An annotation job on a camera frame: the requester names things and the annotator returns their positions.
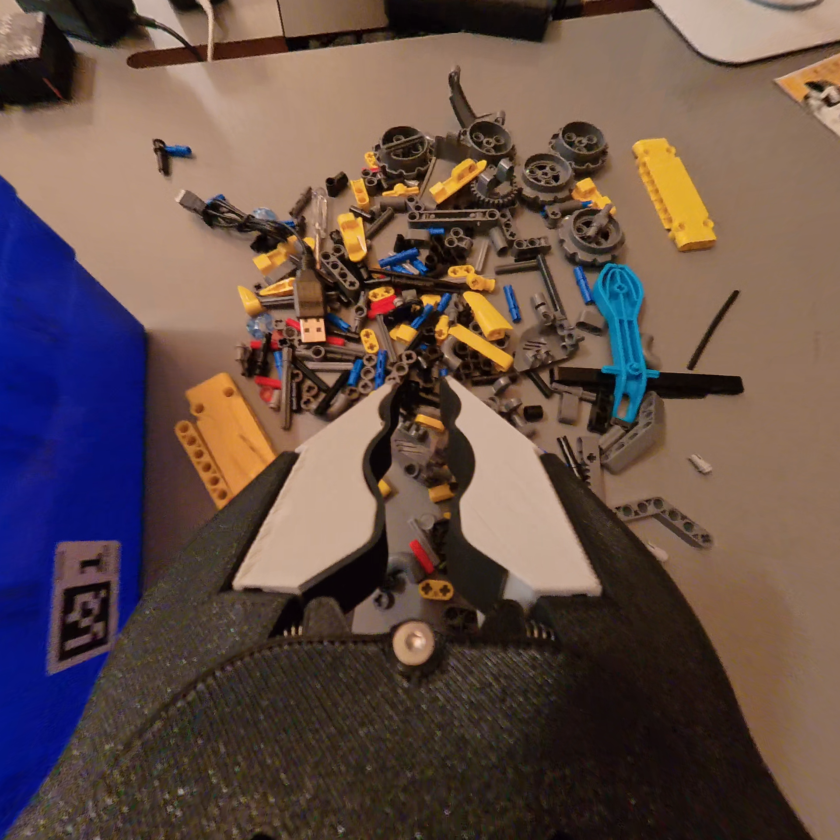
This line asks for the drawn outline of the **thin gray angled beam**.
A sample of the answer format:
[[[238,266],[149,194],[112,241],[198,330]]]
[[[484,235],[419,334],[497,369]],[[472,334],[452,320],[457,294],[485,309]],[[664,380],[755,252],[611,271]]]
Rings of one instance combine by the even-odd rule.
[[[714,544],[708,530],[662,497],[647,497],[624,502],[615,506],[613,511],[625,523],[645,519],[656,520],[698,550],[709,549]]]

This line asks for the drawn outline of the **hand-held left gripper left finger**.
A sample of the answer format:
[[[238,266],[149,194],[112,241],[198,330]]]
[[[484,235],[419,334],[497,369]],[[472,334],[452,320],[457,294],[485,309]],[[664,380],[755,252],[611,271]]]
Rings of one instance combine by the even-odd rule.
[[[235,591],[328,596],[348,612],[379,587],[388,548],[378,486],[392,462],[400,391],[381,386],[296,449]]]

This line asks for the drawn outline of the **wide yellow curved panel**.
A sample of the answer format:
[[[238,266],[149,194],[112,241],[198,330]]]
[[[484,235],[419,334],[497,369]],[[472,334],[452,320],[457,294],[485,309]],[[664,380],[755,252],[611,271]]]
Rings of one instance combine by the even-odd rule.
[[[193,420],[175,432],[217,508],[227,505],[277,457],[238,385],[219,373],[185,391]]]

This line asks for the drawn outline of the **thick gray bent beam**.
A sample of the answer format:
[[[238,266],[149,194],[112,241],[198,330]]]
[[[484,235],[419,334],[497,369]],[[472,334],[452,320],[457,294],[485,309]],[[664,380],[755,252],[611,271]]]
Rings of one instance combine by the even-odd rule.
[[[617,475],[634,465],[665,439],[665,402],[648,392],[632,426],[614,423],[598,439],[602,467]]]

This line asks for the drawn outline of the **pile of small building parts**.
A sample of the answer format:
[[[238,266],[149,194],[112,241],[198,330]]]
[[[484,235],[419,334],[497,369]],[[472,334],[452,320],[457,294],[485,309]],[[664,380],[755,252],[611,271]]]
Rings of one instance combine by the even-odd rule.
[[[432,187],[429,196],[436,203],[435,207],[425,206],[418,197],[408,197],[410,226],[466,228],[475,233],[483,227],[489,230],[490,238],[498,239],[507,248],[516,259],[517,267],[524,267],[528,259],[539,263],[548,247],[545,241],[527,239],[520,242],[509,225],[507,209],[499,210],[490,204],[486,207],[477,205],[478,201],[489,203],[492,190],[517,178],[520,166],[513,169],[509,159],[489,164],[464,156],[448,180]],[[587,204],[575,201],[571,196],[563,203],[547,205],[542,214],[554,219],[558,231],[565,218],[588,207]],[[361,375],[359,382],[353,385],[358,391],[367,385],[368,396],[385,384],[401,386],[399,414],[391,436],[392,462],[378,486],[385,505],[388,548],[385,578],[397,575],[408,578],[414,573],[414,580],[422,591],[434,584],[434,576],[441,565],[448,574],[447,534],[457,491],[447,461],[448,432],[440,410],[441,384],[451,377],[469,391],[459,376],[465,364],[478,355],[497,376],[511,372],[530,376],[572,355],[578,339],[577,330],[568,323],[559,299],[555,297],[553,280],[545,276],[544,283],[552,301],[546,305],[541,297],[532,300],[537,321],[521,335],[516,353],[510,355],[497,343],[506,338],[511,324],[492,307],[483,291],[472,285],[473,279],[478,278],[474,267],[458,265],[450,266],[448,270],[449,285],[438,292],[433,301],[425,301],[419,296],[409,298],[402,290],[397,294],[396,308],[375,313],[385,316],[383,336],[390,335],[392,330],[398,331],[395,338],[402,353],[392,358],[385,346],[381,346],[373,377],[365,379]],[[499,401],[487,406],[506,421],[509,415],[516,413]],[[295,459],[294,451],[289,455],[289,469],[278,492]],[[560,498],[563,472],[561,462],[560,467],[549,467],[551,477],[559,483]],[[563,506],[572,521],[571,509],[564,503]],[[267,512],[259,520],[259,527]],[[573,526],[602,583],[602,596],[606,593],[606,584],[596,572],[594,537],[585,535],[582,525]],[[235,574],[259,527],[238,561],[232,588]],[[447,596],[456,591],[449,574],[443,586]]]

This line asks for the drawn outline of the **black power adapter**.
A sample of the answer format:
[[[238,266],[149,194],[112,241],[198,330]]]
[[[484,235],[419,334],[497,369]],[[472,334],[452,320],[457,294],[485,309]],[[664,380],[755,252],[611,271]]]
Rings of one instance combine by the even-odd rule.
[[[43,12],[1,16],[1,109],[68,102],[77,54]]]

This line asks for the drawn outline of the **black connector with blue pin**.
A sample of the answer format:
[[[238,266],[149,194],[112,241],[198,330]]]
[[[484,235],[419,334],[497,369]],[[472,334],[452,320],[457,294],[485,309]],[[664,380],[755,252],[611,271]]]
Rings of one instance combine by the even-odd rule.
[[[164,177],[172,174],[173,159],[192,159],[193,150],[188,145],[166,143],[162,139],[153,139],[152,146],[158,172]]]

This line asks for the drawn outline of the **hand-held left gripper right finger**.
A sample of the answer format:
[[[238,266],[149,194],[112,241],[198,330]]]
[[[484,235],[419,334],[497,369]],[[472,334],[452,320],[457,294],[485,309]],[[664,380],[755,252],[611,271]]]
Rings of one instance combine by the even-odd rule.
[[[549,472],[559,460],[451,377],[440,410],[457,485],[446,548],[456,591],[484,614],[506,600],[529,611],[544,596],[600,596]]]

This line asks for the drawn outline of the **gray monitor stand base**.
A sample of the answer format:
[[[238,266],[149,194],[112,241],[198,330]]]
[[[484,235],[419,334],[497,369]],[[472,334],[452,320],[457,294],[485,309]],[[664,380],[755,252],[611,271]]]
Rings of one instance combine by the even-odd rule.
[[[839,40],[838,1],[653,4],[697,54],[724,65],[744,65]]]

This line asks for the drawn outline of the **blue plastic bin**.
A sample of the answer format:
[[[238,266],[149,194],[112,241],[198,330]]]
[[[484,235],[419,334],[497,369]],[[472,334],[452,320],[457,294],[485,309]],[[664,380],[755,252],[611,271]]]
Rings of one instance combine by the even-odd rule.
[[[140,599],[146,335],[1,181],[1,827]]]

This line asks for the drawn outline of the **blue brick separator tool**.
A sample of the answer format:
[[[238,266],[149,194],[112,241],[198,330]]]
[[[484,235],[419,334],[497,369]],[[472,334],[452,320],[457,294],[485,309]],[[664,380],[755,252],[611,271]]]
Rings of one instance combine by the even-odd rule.
[[[634,423],[648,389],[648,381],[660,376],[645,362],[638,316],[644,301],[644,287],[627,266],[609,263],[599,275],[594,289],[595,305],[603,315],[609,332],[612,363],[602,372],[615,377],[614,418]]]

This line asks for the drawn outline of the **long black beam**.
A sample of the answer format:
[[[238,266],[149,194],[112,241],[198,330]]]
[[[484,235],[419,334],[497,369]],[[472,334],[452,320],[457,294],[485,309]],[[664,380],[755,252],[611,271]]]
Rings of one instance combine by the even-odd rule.
[[[600,369],[556,365],[550,369],[551,384],[580,387],[588,392],[615,391],[615,376]],[[649,378],[647,390],[663,398],[704,398],[743,394],[742,379],[736,375],[660,372]]]

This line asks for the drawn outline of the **dark gray lever piece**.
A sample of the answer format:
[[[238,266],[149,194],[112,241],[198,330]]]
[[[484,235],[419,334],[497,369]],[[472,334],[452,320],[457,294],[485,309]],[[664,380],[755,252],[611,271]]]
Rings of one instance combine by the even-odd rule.
[[[478,114],[478,112],[472,108],[462,88],[460,75],[461,69],[459,66],[454,66],[448,73],[449,101],[454,110],[455,117],[460,128],[467,130],[474,125],[474,123],[481,121],[490,121],[499,125],[504,125],[506,121],[506,113],[504,111]]]

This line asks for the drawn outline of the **large black device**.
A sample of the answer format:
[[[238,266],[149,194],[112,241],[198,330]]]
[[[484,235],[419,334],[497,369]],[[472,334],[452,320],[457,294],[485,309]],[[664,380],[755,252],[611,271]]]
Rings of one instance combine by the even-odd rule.
[[[384,1],[391,29],[401,33],[465,32],[540,42],[556,1]]]

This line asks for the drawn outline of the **dark gray toy wheel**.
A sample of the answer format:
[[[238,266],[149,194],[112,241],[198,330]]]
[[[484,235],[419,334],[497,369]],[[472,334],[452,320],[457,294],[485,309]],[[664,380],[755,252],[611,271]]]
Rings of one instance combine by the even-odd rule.
[[[614,205],[588,206],[573,212],[558,227],[560,247],[573,264],[601,268],[614,261],[625,245],[624,231],[613,215]]]
[[[553,134],[549,147],[569,163],[573,173],[583,177],[600,171],[608,155],[603,132],[584,121],[566,123]]]
[[[497,165],[500,161],[516,160],[516,146],[503,123],[494,119],[476,119],[458,132],[458,140],[465,158],[487,161]]]
[[[419,182],[427,173],[434,141],[419,129],[395,126],[385,131],[373,153],[385,182]]]
[[[569,200],[575,184],[570,163],[553,152],[529,156],[519,167],[517,178],[521,202],[535,212]]]

